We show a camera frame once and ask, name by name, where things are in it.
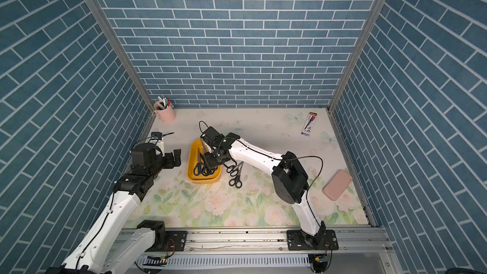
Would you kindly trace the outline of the blue handled scissors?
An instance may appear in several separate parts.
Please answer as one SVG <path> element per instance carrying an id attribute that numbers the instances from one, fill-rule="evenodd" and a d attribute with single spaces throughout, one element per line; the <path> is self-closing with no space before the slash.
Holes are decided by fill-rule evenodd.
<path id="1" fill-rule="evenodd" d="M 198 148 L 197 163 L 194 167 L 194 176 L 210 176 L 211 172 L 204 162 L 204 154 L 206 153 L 205 146 L 202 145 Z"/>

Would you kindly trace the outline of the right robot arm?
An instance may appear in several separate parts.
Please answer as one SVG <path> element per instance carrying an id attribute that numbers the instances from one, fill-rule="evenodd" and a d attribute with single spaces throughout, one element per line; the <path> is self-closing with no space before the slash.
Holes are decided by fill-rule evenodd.
<path id="1" fill-rule="evenodd" d="M 207 148 L 202 155 L 203 163 L 209 169 L 226 167 L 232 177 L 229 186 L 237 189 L 242 186 L 241 166 L 245 163 L 271 176 L 275 193 L 292 206 L 300 224 L 300 229 L 287 231 L 288 250 L 334 252 L 339 249 L 336 233 L 327 229 L 313 208 L 308 174 L 294 153 L 273 153 L 235 133 L 224 135 L 213 127 L 202 131 L 200 139 Z"/>

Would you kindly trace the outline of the black scissors pair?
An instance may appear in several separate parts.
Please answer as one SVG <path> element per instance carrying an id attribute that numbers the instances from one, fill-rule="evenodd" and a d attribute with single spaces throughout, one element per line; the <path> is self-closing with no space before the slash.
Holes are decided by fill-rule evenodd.
<path id="1" fill-rule="evenodd" d="M 242 187 L 242 181 L 241 181 L 241 174 L 237 175 L 235 177 L 230 176 L 230 180 L 228 182 L 229 186 L 233 186 L 236 189 L 240 189 Z"/>
<path id="2" fill-rule="evenodd" d="M 244 164 L 244 162 L 240 161 L 240 162 L 234 163 L 234 165 L 228 166 L 227 167 L 227 173 L 232 177 L 240 175 L 241 171 L 242 171 L 243 164 Z"/>

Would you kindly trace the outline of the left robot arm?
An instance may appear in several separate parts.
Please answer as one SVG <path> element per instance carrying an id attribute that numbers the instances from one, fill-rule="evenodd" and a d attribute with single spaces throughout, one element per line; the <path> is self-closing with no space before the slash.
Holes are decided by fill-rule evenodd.
<path id="1" fill-rule="evenodd" d="M 146 251 L 176 249 L 163 221 L 144 219 L 122 246 L 113 250 L 125 222 L 141 204 L 161 170 L 181 165 L 181 150 L 165 153 L 157 142 L 135 146 L 129 171 L 116 181 L 107 205 L 80 244 L 47 273 L 125 273 Z"/>

